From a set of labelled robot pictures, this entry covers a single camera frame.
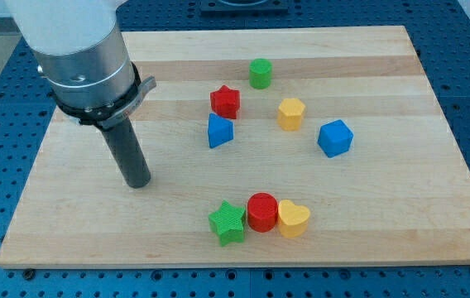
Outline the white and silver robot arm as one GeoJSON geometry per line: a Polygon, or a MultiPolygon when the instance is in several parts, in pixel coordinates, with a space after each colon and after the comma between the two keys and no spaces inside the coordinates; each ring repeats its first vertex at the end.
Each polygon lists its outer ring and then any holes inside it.
{"type": "Polygon", "coordinates": [[[125,0],[6,0],[59,108],[109,130],[156,87],[141,79],[125,46],[117,9],[125,0]]]}

